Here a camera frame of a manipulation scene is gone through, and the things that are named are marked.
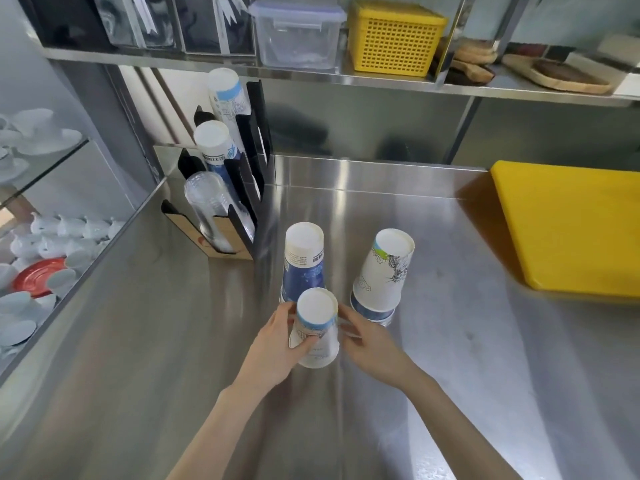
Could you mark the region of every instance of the red saucer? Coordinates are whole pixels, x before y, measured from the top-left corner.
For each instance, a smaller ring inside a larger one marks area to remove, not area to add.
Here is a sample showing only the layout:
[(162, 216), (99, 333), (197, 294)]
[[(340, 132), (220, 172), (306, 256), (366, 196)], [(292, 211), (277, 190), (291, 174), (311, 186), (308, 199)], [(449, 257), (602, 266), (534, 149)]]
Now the red saucer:
[(13, 280), (13, 289), (28, 291), (32, 298), (51, 294), (47, 280), (56, 271), (66, 268), (64, 258), (43, 259), (23, 269)]

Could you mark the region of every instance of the metal table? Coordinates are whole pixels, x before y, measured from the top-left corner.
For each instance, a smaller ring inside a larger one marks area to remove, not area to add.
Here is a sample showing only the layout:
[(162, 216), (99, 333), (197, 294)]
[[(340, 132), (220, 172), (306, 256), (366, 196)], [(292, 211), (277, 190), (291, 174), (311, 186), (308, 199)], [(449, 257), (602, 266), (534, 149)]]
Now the metal table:
[[(284, 232), (324, 229), (347, 301), (375, 233), (416, 252), (390, 331), (525, 479), (640, 477), (640, 305), (518, 281), (488, 174), (276, 157), (255, 263), (208, 260), (163, 183), (0, 388), (3, 479), (162, 480), (278, 302)], [(412, 405), (341, 353), (296, 367), (229, 479), (452, 479)]]

